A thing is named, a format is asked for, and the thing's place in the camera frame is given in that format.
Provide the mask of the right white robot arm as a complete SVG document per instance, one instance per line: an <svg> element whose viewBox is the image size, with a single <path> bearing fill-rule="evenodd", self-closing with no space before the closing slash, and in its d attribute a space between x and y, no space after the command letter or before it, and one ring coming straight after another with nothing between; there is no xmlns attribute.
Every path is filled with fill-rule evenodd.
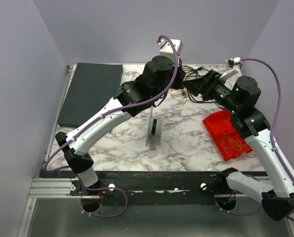
<svg viewBox="0 0 294 237"><path fill-rule="evenodd" d="M215 100L230 112L230 122L258 157L270 185L229 168L219 173L221 191L236 190L261 204L265 213L280 221L294 213L294 170L275 142L273 126L255 104L261 94L257 81L249 76L237 79L232 89L225 86L221 74L211 70L183 86L194 96Z"/></svg>

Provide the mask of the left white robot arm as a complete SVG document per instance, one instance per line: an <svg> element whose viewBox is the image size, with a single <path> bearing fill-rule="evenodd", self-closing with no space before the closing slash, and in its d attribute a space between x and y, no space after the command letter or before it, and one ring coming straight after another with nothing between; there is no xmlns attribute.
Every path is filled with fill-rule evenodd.
<svg viewBox="0 0 294 237"><path fill-rule="evenodd" d="M56 134L55 139L69 168L84 186L92 187L98 182L94 161L88 153L90 148L113 128L154 106L175 81L182 80L178 56L173 60L166 56L155 56L145 64L141 75L133 81L123 83L92 118L72 132Z"/></svg>

